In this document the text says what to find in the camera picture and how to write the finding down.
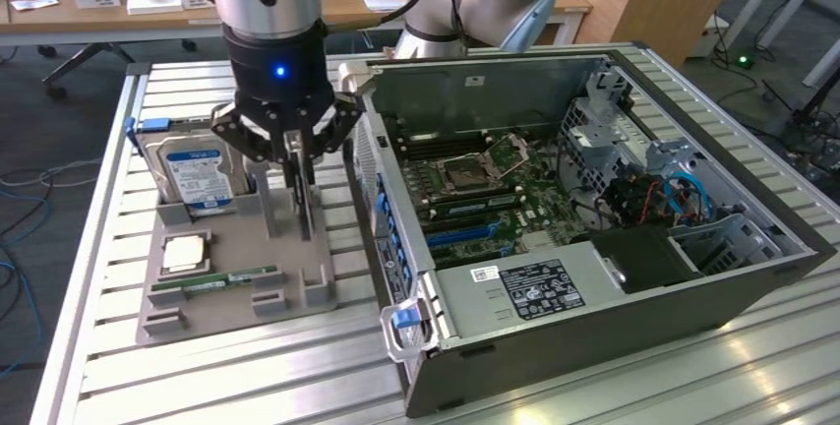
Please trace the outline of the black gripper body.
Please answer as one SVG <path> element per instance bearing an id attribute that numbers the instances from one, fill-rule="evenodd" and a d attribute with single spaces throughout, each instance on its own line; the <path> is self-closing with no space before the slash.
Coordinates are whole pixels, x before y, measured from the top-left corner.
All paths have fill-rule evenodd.
<path id="1" fill-rule="evenodd" d="M 237 94 L 281 111 L 320 118 L 334 102 L 326 73 L 325 27 L 284 38 L 257 38 L 221 27 Z"/>

